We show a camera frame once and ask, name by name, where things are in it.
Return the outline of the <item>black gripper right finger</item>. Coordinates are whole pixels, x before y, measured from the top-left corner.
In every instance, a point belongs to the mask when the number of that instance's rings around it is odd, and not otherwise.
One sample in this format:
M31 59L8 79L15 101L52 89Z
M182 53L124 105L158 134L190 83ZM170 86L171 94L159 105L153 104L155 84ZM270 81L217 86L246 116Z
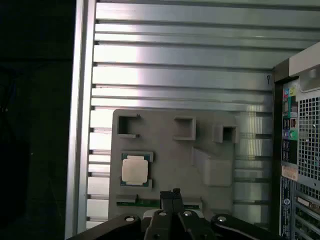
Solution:
M277 240L278 235L228 214L206 220L186 210L180 189L172 193L174 240Z

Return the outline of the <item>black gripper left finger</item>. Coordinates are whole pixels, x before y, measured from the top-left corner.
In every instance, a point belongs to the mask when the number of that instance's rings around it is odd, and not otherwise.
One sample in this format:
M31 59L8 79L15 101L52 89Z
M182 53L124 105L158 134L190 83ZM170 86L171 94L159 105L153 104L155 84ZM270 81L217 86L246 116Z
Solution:
M77 235L71 240L172 240L173 192L160 193L160 209L152 217L122 214Z

